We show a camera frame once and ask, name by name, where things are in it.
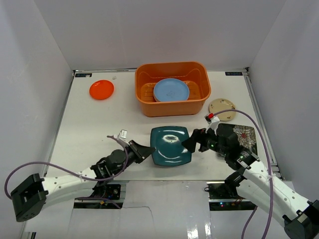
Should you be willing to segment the teal square plate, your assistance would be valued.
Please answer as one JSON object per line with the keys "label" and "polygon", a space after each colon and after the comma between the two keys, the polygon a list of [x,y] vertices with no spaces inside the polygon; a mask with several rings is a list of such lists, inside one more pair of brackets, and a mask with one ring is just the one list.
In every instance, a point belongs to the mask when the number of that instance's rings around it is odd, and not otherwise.
{"label": "teal square plate", "polygon": [[191,153],[182,146],[189,138],[183,126],[160,126],[151,130],[150,145],[155,148],[152,159],[156,166],[178,167],[191,162]]}

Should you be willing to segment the black floral square plate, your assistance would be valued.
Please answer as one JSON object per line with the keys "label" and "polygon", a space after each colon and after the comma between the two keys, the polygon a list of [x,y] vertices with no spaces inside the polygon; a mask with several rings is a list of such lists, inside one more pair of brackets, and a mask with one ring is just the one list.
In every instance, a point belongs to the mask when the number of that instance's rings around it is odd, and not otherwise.
{"label": "black floral square plate", "polygon": [[217,128],[219,134],[222,130],[233,131],[237,134],[241,146],[249,149],[254,154],[258,154],[255,129],[251,126],[220,123]]}

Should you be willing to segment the blue round plate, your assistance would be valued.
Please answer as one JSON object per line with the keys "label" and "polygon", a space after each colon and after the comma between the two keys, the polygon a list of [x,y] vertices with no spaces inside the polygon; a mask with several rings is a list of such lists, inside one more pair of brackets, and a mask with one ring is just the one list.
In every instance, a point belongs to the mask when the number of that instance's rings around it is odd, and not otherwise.
{"label": "blue round plate", "polygon": [[166,78],[155,84],[153,95],[157,102],[187,101],[189,88],[179,79]]}

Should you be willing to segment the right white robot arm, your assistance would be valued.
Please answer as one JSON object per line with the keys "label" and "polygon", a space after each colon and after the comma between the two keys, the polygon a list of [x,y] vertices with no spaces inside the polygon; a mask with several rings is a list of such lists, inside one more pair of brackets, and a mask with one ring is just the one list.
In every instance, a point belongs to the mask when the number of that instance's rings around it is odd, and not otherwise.
{"label": "right white robot arm", "polygon": [[268,212],[291,239],[313,239],[319,234],[319,202],[310,201],[290,188],[227,129],[195,129],[182,145],[191,153],[213,150],[234,172],[225,179],[226,195],[239,196]]}

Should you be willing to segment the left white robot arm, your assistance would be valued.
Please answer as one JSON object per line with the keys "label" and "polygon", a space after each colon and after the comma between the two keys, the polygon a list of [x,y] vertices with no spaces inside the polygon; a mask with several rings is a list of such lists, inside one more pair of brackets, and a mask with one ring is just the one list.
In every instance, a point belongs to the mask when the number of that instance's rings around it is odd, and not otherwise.
{"label": "left white robot arm", "polygon": [[15,219],[25,222],[36,217],[43,209],[72,199],[99,199],[105,194],[105,185],[121,174],[132,163],[140,164],[155,148],[143,146],[131,140],[96,164],[64,176],[41,177],[29,175],[10,193]]}

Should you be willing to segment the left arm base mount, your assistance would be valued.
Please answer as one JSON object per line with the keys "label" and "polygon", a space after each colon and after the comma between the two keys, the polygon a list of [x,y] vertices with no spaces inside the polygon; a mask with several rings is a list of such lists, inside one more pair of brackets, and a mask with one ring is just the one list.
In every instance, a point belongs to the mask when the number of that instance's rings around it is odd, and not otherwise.
{"label": "left arm base mount", "polygon": [[121,209],[125,198],[126,186],[107,184],[95,188],[89,199],[75,200],[74,209]]}

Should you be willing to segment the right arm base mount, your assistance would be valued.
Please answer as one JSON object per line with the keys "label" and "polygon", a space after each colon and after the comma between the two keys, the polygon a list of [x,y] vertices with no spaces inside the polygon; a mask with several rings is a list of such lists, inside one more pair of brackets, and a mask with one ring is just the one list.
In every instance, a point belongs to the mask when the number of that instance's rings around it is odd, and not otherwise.
{"label": "right arm base mount", "polygon": [[236,189],[230,189],[223,181],[207,182],[204,191],[208,193],[210,211],[249,211],[255,204],[240,197]]}

